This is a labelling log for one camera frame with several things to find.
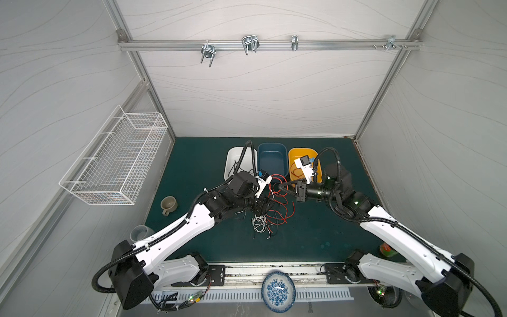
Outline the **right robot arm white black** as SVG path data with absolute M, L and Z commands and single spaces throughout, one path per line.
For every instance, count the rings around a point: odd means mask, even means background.
M 384 282 L 417 296 L 439 316 L 467 316 L 464 306 L 477 289 L 495 316 L 503 314 L 492 294 L 475 279 L 475 263 L 470 257 L 438 248 L 398 222 L 382 206 L 354 190 L 351 175 L 343 167 L 334 167 L 321 182 L 310 165 L 301 168 L 304 178 L 281 183 L 278 188 L 300 202 L 326 202 L 339 218 L 358 224 L 406 260 L 393 262 L 357 250 L 346 259 L 343 268 L 351 283 L 364 279 Z

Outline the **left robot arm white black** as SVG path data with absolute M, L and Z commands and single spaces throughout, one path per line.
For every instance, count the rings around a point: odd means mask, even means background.
M 124 240 L 117 244 L 110 263 L 93 276 L 92 288 L 98 293 L 117 294 L 122 308 L 129 310 L 149 298 L 158 286 L 201 284 L 209 266 L 200 254 L 194 252 L 175 260 L 168 257 L 238 212 L 265 215 L 273 205 L 272 199 L 263 193 L 271 180 L 272 176 L 265 171 L 257 176 L 240 171 L 224 183 L 203 190 L 187 214 L 175 222 L 136 243 Z

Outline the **blue plastic bin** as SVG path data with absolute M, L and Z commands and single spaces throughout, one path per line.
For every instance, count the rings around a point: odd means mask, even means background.
M 271 175 L 289 175 L 288 150 L 282 143 L 262 143 L 257 153 L 258 170 L 265 170 Z

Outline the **olive green mug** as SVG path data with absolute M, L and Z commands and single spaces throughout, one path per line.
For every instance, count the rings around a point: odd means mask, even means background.
M 167 196 L 161 201 L 162 214 L 168 216 L 178 208 L 178 202 L 174 196 Z

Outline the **bottle with yellow cap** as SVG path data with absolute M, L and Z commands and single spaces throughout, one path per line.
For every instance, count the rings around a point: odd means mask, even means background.
M 382 243 L 379 247 L 379 250 L 380 250 L 380 253 L 385 257 L 385 258 L 392 258 L 396 255 L 398 255 L 398 252 L 393 249 L 389 244 L 387 243 Z

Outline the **blue white patterned plate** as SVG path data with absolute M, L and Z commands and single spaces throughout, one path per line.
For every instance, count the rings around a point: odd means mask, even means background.
M 261 286 L 261 298 L 272 312 L 279 314 L 287 312 L 296 299 L 293 280 L 288 274 L 280 271 L 269 273 Z

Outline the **clear plastic cup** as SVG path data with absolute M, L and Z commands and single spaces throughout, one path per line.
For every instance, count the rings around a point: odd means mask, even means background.
M 132 229 L 129 234 L 129 240 L 132 243 L 136 243 L 140 240 L 144 240 L 154 235 L 153 229 L 145 225 L 137 225 Z

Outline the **metal hook clamp left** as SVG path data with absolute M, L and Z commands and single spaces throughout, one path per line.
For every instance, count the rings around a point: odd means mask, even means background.
M 212 66 L 215 56 L 217 54 L 217 50 L 215 46 L 211 44 L 204 44 L 201 47 L 201 61 L 200 63 L 203 63 L 205 59 L 208 59 L 209 61 L 209 67 Z

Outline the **metal hook clamp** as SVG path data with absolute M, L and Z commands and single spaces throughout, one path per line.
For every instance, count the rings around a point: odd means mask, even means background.
M 217 50 L 215 46 L 211 44 L 204 44 L 201 47 L 201 61 L 200 63 L 203 63 L 205 59 L 208 59 L 209 61 L 209 67 L 212 66 L 215 56 L 217 54 Z
M 242 38 L 241 43 L 246 55 L 249 55 L 250 52 L 256 53 L 260 46 L 257 35 L 247 35 Z

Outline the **metal hook clamp middle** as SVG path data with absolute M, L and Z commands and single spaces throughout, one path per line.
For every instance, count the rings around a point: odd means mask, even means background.
M 256 53 L 260 46 L 257 35 L 247 35 L 242 38 L 241 43 L 246 55 L 249 55 L 250 52 Z

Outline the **metal hook small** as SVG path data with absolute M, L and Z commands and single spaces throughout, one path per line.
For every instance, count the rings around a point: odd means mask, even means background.
M 294 35 L 291 38 L 291 50 L 295 52 L 298 50 L 298 47 L 299 47 L 299 37 L 297 35 Z

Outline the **aluminium crossbar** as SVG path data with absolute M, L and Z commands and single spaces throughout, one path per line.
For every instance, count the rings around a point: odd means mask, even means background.
M 299 51 L 344 51 L 344 50 L 375 50 L 372 46 L 382 45 L 387 39 L 381 40 L 304 40 L 299 38 Z M 423 46 L 421 41 L 396 39 L 398 44 L 405 44 L 406 50 L 418 50 Z M 284 40 L 259 40 L 257 51 L 288 51 L 291 50 L 291 38 Z M 204 44 L 215 46 L 218 52 L 243 51 L 241 40 L 131 40 L 120 43 L 123 51 L 154 52 L 154 51 L 187 51 L 199 52 Z

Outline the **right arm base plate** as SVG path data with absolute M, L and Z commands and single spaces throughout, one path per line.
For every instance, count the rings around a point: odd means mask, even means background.
M 346 276 L 344 262 L 322 264 L 319 271 L 326 278 L 326 283 L 330 285 L 376 285 L 373 280 L 365 278 L 361 278 L 357 281 L 349 281 Z

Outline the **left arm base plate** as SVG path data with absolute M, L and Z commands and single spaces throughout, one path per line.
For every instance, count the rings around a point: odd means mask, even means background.
M 200 269 L 198 274 L 188 282 L 173 283 L 173 287 L 204 287 L 204 286 L 223 286 L 225 280 L 225 265 L 209 265 L 207 268 Z

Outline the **metal bracket right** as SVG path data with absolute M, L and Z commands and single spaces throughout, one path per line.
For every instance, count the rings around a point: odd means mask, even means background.
M 391 36 L 389 37 L 387 40 L 386 40 L 386 43 L 385 44 L 382 44 L 380 46 L 378 45 L 373 45 L 372 46 L 375 50 L 383 50 L 385 52 L 387 51 L 390 51 L 390 50 L 393 50 L 393 51 L 401 51 L 401 50 L 406 50 L 407 49 L 407 46 L 405 44 L 398 44 L 397 43 L 397 40 L 396 40 L 396 37 L 395 36 Z

